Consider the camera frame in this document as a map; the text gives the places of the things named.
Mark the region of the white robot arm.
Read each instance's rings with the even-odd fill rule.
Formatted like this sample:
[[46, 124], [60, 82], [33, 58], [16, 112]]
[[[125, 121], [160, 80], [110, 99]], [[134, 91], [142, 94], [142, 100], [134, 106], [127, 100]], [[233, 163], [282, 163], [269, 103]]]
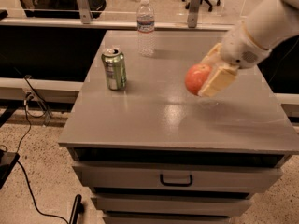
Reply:
[[212, 97], [230, 86], [240, 69], [265, 60], [284, 40], [299, 35], [299, 0], [263, 0], [230, 29], [202, 60], [212, 66], [196, 93]]

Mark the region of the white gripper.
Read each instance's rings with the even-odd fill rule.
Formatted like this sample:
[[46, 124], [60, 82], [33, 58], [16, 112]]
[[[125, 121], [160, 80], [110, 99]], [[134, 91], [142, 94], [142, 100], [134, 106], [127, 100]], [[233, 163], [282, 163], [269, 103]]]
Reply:
[[229, 64], [216, 65], [198, 95], [200, 97], [215, 96], [236, 80], [239, 68], [249, 69], [266, 59], [269, 54], [270, 49], [257, 45], [244, 22], [239, 22], [201, 61], [203, 64], [214, 65], [222, 58]]

